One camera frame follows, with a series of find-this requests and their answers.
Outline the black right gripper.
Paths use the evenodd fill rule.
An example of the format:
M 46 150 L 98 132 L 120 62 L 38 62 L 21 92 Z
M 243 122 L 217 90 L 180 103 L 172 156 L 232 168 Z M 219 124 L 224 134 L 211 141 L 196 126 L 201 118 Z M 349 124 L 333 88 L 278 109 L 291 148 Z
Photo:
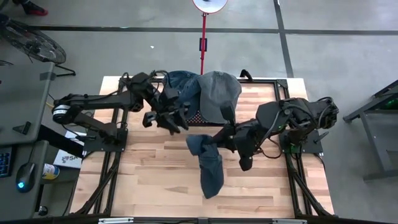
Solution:
M 217 134 L 207 136 L 203 143 L 205 145 L 216 144 L 217 147 L 226 149 L 236 149 L 233 138 L 236 134 L 236 128 L 234 126 L 224 126 Z

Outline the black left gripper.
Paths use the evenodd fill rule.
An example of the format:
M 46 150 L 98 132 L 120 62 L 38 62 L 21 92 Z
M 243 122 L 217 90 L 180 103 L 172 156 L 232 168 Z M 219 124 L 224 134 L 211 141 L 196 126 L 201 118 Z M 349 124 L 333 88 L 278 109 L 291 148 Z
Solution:
M 185 118 L 188 104 L 179 101 L 179 91 L 174 88 L 164 88 L 159 96 L 158 113 L 169 113 L 177 116 L 177 124 L 169 117 L 160 117 L 160 127 L 169 130 L 170 135 L 179 133 L 179 126 L 189 130 L 189 125 Z

